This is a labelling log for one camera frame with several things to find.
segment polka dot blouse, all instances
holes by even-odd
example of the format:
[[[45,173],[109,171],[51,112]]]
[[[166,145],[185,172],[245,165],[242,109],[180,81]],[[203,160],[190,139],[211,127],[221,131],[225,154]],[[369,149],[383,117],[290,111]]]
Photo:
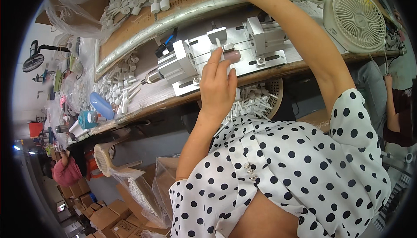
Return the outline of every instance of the polka dot blouse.
[[[171,186],[171,236],[228,237],[259,189],[299,218],[300,238],[358,237],[391,190],[363,103],[356,89],[340,95],[330,136],[305,122],[236,118]]]

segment woman's left hand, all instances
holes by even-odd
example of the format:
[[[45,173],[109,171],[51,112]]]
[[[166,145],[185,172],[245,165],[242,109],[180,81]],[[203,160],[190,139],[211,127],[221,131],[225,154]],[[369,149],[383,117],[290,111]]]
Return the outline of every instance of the woman's left hand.
[[[200,90],[202,108],[199,116],[219,126],[232,108],[236,96],[236,70],[227,76],[230,61],[220,61],[223,49],[217,48],[203,68]]]

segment finger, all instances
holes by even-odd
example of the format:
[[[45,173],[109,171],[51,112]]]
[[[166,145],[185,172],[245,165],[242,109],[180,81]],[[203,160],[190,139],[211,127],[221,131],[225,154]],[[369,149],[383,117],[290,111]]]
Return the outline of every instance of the finger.
[[[222,61],[218,64],[217,71],[216,71],[216,79],[220,80],[227,80],[227,67],[230,66],[232,62],[230,60]]]
[[[236,95],[236,87],[237,87],[237,76],[236,76],[236,69],[233,68],[229,72],[229,92],[230,95],[235,96]]]
[[[206,76],[206,78],[212,78],[216,77],[216,71],[218,67],[218,62],[220,61],[220,57],[222,56],[223,49],[221,47],[214,50],[213,53],[211,53],[211,57],[208,60],[207,64],[203,68],[203,74],[202,76]]]

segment metal base plate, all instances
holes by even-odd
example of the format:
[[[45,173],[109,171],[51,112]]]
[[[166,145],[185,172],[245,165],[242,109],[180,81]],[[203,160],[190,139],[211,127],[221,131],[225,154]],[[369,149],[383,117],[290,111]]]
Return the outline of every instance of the metal base plate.
[[[276,52],[264,54],[262,57],[265,58],[265,62],[263,65],[259,65],[259,57],[256,58],[253,55],[251,50],[252,42],[249,41],[246,37],[244,29],[246,29],[246,23],[243,24],[243,28],[228,28],[227,40],[222,41],[222,45],[233,43],[235,50],[240,51],[240,61],[233,64],[236,68],[236,74],[238,77],[287,63],[284,51],[279,50]],[[195,63],[199,70],[202,71],[204,65],[207,63],[211,56],[211,52],[217,48],[217,45],[212,44],[207,35],[202,35],[190,39],[189,44],[191,45],[190,47],[192,48],[195,55]],[[201,75],[189,77],[174,83],[172,87],[174,88],[175,95],[181,96],[200,89],[200,79]]]

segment desk fan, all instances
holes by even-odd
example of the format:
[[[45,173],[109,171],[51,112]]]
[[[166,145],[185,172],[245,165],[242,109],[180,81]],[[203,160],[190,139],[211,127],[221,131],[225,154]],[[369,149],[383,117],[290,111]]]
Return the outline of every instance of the desk fan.
[[[349,52],[369,54],[385,45],[384,17],[372,0],[325,0],[323,19],[326,30]]]

